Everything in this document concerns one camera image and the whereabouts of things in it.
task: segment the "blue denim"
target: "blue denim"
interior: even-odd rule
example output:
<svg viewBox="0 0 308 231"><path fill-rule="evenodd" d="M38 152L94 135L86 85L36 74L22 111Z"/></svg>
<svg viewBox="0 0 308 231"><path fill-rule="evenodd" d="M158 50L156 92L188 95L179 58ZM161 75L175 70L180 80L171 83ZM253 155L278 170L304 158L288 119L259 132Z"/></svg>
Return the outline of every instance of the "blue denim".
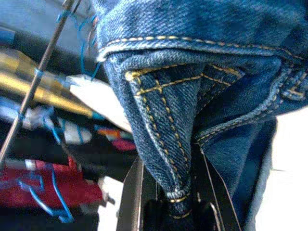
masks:
<svg viewBox="0 0 308 231"><path fill-rule="evenodd" d="M242 228L253 230L275 116L308 103L305 3L92 1L98 61L139 155L169 200L187 198L170 203L166 230L194 230L191 143L225 180Z"/></svg>

